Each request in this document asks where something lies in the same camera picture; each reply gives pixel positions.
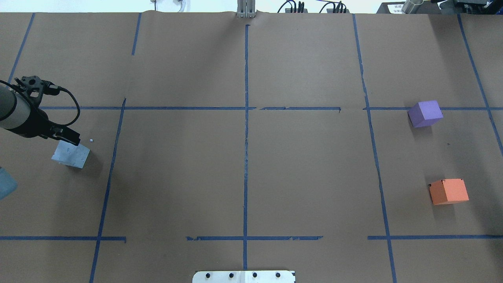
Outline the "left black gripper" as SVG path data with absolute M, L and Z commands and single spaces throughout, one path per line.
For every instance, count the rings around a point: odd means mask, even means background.
M 27 120 L 20 125 L 20 136 L 24 138 L 34 138 L 36 136 L 42 138 L 52 138 L 54 140 L 62 140 L 74 146 L 78 146 L 81 142 L 80 134 L 69 127 L 55 127 L 51 124 L 45 111 L 30 104 L 26 99 L 21 99 L 29 108 Z

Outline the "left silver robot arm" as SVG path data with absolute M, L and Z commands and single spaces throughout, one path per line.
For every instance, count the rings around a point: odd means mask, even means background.
M 6 88 L 1 88 L 1 127 L 24 138 L 39 136 L 43 139 L 59 140 L 55 153 L 69 152 L 67 156 L 59 159 L 59 162 L 82 168 L 89 149 L 80 145 L 80 134 L 70 129 L 70 125 L 76 122 L 81 114 L 81 108 L 74 95 L 66 88 L 35 75 L 15 78 L 15 82 L 16 84 L 13 85 L 1 81 L 6 86 Z M 67 93 L 77 109 L 75 118 L 66 124 L 49 120 L 47 113 L 40 108 L 44 95 L 57 96 L 60 92 Z

